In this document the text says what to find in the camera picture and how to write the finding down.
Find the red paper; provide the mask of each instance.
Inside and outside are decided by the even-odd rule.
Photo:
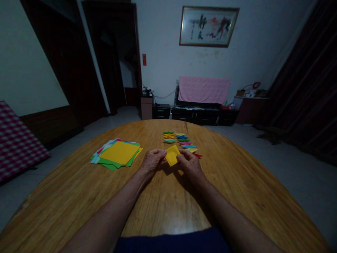
[[[196,157],[198,157],[198,158],[202,157],[202,155],[196,154],[195,152],[192,153],[192,154],[194,154],[194,155],[195,155]]]

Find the wood grain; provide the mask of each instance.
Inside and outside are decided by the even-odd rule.
[[[330,251],[318,229],[275,176],[226,137],[169,119],[133,122],[105,132],[64,159],[33,190],[0,235],[1,252],[57,252],[140,166],[145,151],[167,149],[161,133],[187,133],[203,155],[207,178],[286,252]],[[130,168],[114,172],[89,164],[108,140],[140,142],[144,151]],[[122,236],[181,234],[216,220],[178,165],[159,168],[140,195]]]

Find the hand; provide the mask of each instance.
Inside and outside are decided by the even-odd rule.
[[[152,149],[146,152],[143,163],[139,167],[140,170],[145,170],[150,173],[152,177],[157,165],[166,162],[165,156],[167,155],[166,150],[163,149]]]
[[[192,183],[206,179],[201,169],[199,158],[186,149],[179,149],[181,155],[177,155],[178,162],[183,166],[185,173]]]

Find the dark curtain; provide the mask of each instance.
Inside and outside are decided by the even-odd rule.
[[[337,1],[319,0],[255,126],[337,165]]]

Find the wooden door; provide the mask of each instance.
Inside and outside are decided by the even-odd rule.
[[[82,125],[106,116],[107,110],[82,27],[38,0],[21,2]]]

